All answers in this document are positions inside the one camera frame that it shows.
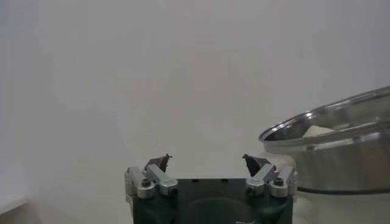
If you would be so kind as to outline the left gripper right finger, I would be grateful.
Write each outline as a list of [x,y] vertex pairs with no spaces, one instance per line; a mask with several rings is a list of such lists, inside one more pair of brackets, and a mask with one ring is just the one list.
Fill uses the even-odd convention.
[[250,177],[245,191],[250,197],[269,193],[273,197],[294,197],[297,194],[298,173],[293,166],[278,168],[266,158],[244,154]]

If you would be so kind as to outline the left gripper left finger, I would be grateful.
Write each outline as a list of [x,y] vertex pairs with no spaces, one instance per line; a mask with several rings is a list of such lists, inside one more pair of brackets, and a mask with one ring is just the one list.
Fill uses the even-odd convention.
[[178,180],[166,174],[171,155],[150,159],[141,169],[137,166],[128,167],[124,172],[126,197],[140,199],[154,198],[157,193],[172,197],[178,191]]

